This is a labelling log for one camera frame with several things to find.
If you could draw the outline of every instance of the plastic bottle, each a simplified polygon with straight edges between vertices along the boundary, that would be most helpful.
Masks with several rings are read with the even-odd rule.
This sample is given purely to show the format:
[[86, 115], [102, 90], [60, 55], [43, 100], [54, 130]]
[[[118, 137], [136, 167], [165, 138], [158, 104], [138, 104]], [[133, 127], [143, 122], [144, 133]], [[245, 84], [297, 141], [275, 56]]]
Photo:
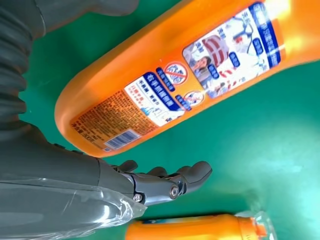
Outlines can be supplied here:
[[122, 153], [277, 72], [320, 58], [318, 0], [183, 0], [78, 73], [59, 130]]
[[264, 212], [254, 217], [202, 216], [135, 222], [125, 240], [277, 240]]

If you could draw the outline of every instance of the green surface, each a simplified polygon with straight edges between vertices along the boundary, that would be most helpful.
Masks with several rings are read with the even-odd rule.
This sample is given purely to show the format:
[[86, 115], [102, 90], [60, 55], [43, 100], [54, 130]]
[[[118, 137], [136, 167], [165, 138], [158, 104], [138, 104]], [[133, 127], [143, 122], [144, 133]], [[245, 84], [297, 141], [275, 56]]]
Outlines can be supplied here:
[[[134, 14], [119, 18], [88, 14], [37, 40], [25, 75], [29, 88], [21, 94], [28, 103], [23, 119], [38, 126], [50, 142], [74, 149], [54, 123], [60, 92], [76, 73], [177, 2], [141, 0]], [[141, 172], [155, 166], [174, 172], [202, 160], [214, 168], [202, 189], [149, 207], [146, 218], [263, 209], [280, 240], [319, 239], [319, 68], [318, 62], [281, 72], [106, 160], [134, 159]], [[103, 229], [86, 240], [121, 240], [125, 231]]]

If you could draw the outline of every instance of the printed illustration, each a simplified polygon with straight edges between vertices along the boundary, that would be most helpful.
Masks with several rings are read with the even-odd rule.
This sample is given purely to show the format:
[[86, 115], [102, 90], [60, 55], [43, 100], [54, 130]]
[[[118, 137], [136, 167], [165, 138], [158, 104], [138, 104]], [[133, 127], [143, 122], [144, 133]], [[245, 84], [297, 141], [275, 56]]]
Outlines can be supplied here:
[[[193, 74], [211, 98], [252, 80], [269, 68], [269, 48], [277, 45], [261, 3], [253, 13], [246, 9], [198, 39], [183, 52]], [[263, 25], [257, 25], [257, 15]]]

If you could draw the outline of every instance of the clear plastic film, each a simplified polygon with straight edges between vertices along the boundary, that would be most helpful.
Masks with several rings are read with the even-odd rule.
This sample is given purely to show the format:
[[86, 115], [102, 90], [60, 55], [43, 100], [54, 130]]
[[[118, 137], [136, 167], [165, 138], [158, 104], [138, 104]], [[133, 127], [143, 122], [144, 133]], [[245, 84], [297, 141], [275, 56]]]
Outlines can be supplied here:
[[84, 237], [142, 216], [146, 206], [119, 192], [47, 178], [0, 182], [0, 240]]

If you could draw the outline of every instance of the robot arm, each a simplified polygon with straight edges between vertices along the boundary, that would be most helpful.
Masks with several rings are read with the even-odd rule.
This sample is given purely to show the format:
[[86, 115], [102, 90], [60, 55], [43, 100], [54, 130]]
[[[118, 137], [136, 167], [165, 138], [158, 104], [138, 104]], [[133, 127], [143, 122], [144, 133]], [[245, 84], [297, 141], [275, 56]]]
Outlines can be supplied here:
[[[91, 187], [109, 189], [150, 206], [169, 202], [201, 187], [212, 172], [206, 162], [174, 174], [156, 167], [132, 173], [134, 161], [110, 166], [102, 159], [51, 144], [36, 126], [19, 119], [26, 104], [32, 42], [87, 12], [125, 15], [139, 0], [0, 0], [0, 239], [90, 227], [106, 211], [101, 199], [84, 200]], [[64, 190], [74, 188], [69, 206]], [[112, 205], [109, 218], [118, 213]]]

